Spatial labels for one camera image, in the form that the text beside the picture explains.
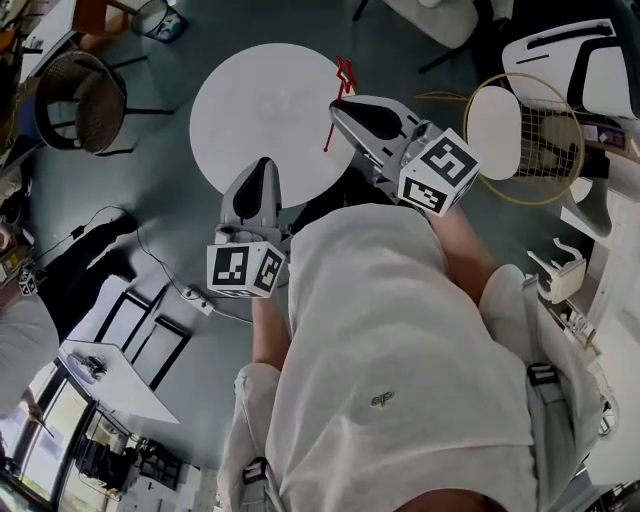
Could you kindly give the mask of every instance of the white round table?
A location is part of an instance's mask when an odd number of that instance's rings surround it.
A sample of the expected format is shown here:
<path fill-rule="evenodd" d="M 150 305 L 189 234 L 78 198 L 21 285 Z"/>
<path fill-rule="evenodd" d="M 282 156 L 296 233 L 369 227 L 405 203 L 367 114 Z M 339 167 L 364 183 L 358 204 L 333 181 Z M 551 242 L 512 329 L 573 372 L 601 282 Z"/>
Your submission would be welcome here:
<path fill-rule="evenodd" d="M 191 111 L 191 149 L 202 174 L 220 192 L 252 162 L 278 166 L 282 206 L 305 203 L 345 171 L 355 149 L 334 130 L 329 104 L 337 66 L 291 44 L 249 48 L 224 61 L 204 82 Z"/>

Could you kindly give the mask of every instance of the black pants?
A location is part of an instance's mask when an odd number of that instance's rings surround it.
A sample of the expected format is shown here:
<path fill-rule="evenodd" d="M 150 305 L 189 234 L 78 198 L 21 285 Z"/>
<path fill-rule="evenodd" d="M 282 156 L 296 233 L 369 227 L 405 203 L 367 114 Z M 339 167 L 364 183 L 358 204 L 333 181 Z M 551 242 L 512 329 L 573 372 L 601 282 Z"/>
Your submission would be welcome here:
<path fill-rule="evenodd" d="M 93 308 L 103 283 L 112 275 L 112 258 L 95 260 L 118 237 L 112 224 L 98 226 L 46 268 L 47 278 L 38 294 L 49 310 L 62 343 Z"/>
<path fill-rule="evenodd" d="M 364 176 L 353 167 L 349 167 L 344 174 L 330 188 L 307 203 L 304 210 L 291 225 L 291 234 L 295 235 L 307 224 L 321 219 L 328 213 L 345 206 L 359 204 L 394 204 L 380 189 L 367 183 Z"/>

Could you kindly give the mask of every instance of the trash can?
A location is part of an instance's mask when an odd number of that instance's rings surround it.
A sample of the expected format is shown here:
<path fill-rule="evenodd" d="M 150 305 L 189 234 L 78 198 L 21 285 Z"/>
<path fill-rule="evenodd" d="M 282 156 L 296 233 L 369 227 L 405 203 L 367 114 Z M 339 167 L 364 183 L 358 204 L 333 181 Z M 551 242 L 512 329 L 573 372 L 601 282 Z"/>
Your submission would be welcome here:
<path fill-rule="evenodd" d="M 187 27 L 187 21 L 166 0 L 151 0 L 136 13 L 131 30 L 156 41 L 170 43 Z"/>

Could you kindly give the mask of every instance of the white table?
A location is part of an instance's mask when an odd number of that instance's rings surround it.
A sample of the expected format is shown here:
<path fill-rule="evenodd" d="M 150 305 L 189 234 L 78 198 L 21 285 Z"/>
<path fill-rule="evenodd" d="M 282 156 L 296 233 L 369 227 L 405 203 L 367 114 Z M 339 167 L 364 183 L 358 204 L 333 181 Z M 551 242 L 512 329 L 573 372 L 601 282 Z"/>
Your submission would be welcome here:
<path fill-rule="evenodd" d="M 42 45 L 39 48 L 42 53 L 27 53 L 22 56 L 20 83 L 40 71 L 62 45 L 71 39 L 75 33 L 72 29 L 75 9 L 76 0 L 59 0 L 29 34 L 26 46 L 30 48 L 33 40 L 41 39 Z"/>
<path fill-rule="evenodd" d="M 267 156 L 278 166 L 284 207 L 329 188 L 355 151 L 337 130 L 323 151 L 329 104 L 340 88 L 337 69 L 313 50 L 279 43 L 249 48 L 218 66 L 198 92 L 189 127 L 207 180 L 225 192 L 248 165 Z"/>
<path fill-rule="evenodd" d="M 94 384 L 88 384 L 79 377 L 75 378 L 87 393 L 106 409 L 167 423 L 180 423 L 144 383 L 118 346 L 108 343 L 65 341 L 60 347 L 60 360 L 75 376 L 67 362 L 68 356 L 72 353 L 82 357 L 95 356 L 107 367 L 107 373 Z"/>

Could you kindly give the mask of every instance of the person's hand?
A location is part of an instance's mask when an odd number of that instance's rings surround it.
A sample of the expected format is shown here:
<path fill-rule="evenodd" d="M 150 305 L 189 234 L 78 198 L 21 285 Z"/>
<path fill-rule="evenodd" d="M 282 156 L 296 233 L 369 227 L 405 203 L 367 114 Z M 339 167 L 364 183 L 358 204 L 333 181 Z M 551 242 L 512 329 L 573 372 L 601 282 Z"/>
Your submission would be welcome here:
<path fill-rule="evenodd" d="M 28 410 L 30 421 L 35 421 L 36 423 L 44 423 L 42 409 L 40 409 L 40 406 L 38 404 L 29 405 Z"/>

